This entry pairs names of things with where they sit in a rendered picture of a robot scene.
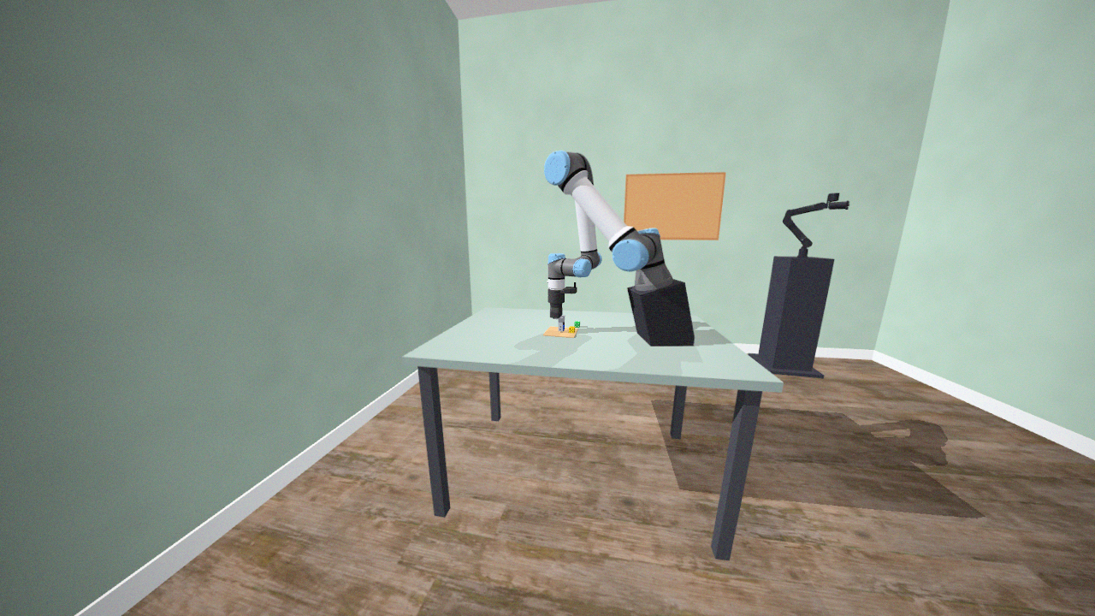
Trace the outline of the tan flat mat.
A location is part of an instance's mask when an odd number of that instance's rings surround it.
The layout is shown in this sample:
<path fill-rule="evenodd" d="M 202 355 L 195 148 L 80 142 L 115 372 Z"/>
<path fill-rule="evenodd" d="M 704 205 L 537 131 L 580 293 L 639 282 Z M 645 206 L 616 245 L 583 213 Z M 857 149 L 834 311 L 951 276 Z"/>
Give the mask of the tan flat mat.
<path fill-rule="evenodd" d="M 575 329 L 575 333 L 570 333 L 570 328 L 565 328 L 564 332 L 558 332 L 558 327 L 550 326 L 550 328 L 548 328 L 548 332 L 543 333 L 543 335 L 555 336 L 555 338 L 575 338 L 578 329 Z"/>

